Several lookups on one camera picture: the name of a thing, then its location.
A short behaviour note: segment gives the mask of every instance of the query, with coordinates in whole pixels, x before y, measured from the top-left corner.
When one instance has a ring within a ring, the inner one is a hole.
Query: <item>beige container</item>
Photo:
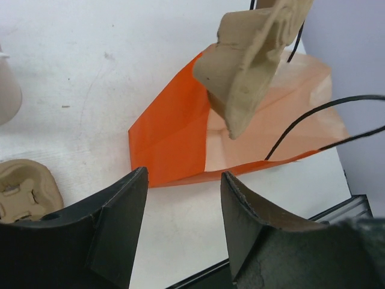
[[[7,56],[0,47],[0,125],[11,120],[22,104],[22,92],[11,67],[7,63]]]

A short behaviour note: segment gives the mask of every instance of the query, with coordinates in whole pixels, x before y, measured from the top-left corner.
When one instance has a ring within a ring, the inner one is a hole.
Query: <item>orange tote bag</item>
[[[208,92],[193,77],[199,54],[163,89],[129,129],[131,166],[149,170],[150,187],[192,184],[290,163],[348,137],[334,108],[285,130],[304,113],[331,99],[331,69],[319,60],[282,54],[267,95],[245,132],[229,138],[224,120],[210,108]]]

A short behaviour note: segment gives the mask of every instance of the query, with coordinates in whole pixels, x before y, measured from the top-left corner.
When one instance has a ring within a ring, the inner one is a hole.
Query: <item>black cable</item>
[[[251,0],[251,2],[250,2],[250,10],[254,10],[254,6],[255,6],[255,0]]]
[[[298,48],[298,45],[300,44],[300,40],[301,40],[301,35],[302,35],[302,30],[303,30],[303,25],[305,24],[305,22],[302,23],[302,26],[298,32],[298,35],[297,35],[297,39],[295,41],[295,44],[294,44],[294,49],[293,51],[291,52],[289,58],[288,58],[288,63],[293,59],[294,57],[294,54],[295,52],[297,51],[297,48]]]
[[[339,104],[344,104],[346,102],[351,102],[351,101],[364,101],[364,100],[385,101],[385,96],[384,95],[357,95],[357,96],[349,96],[347,98],[341,98],[341,99],[337,99],[335,101],[330,101],[330,102],[328,102],[326,104],[322,104],[322,105],[320,105],[320,106],[318,106],[316,108],[313,108],[312,110],[304,113],[302,116],[297,118],[294,122],[292,122],[289,125],[289,127],[284,131],[284,133],[280,136],[278,141],[275,143],[275,145],[273,146],[273,148],[271,149],[271,151],[269,152],[269,154],[265,158],[265,161],[268,161],[270,159],[270,157],[272,156],[274,151],[277,149],[277,147],[280,145],[280,143],[283,141],[283,139],[287,136],[287,134],[297,124],[299,124],[305,118],[307,118],[307,117],[309,117],[309,116],[311,116],[311,115],[313,115],[313,114],[315,114],[315,113],[317,113],[317,112],[319,112],[321,110],[324,110],[324,109],[330,108],[330,107],[334,107],[334,106],[339,105]],[[358,135],[355,135],[353,137],[348,137],[348,138],[346,138],[344,140],[337,141],[336,143],[328,144],[327,146],[324,146],[324,147],[320,148],[319,150],[320,151],[324,151],[326,149],[330,149],[330,148],[333,148],[335,146],[342,145],[344,143],[348,143],[348,142],[353,141],[353,140],[358,140],[359,138],[369,137],[371,135],[378,134],[381,131],[385,131],[385,125],[381,126],[379,128],[373,129],[372,131],[364,132],[363,134],[358,134]]]

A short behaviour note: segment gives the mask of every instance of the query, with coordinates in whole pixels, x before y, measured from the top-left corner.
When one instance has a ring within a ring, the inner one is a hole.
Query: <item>white cup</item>
[[[0,47],[0,125],[11,120],[22,105],[22,92]]]

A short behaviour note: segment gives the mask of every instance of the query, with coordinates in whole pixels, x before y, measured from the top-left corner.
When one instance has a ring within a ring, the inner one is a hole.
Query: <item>tabletop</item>
[[[127,130],[249,1],[3,0],[0,43],[23,93],[0,160],[29,158],[71,205],[131,171]],[[241,176],[303,217],[350,197],[335,149]],[[149,190],[131,289],[162,289],[227,258],[220,184]]]

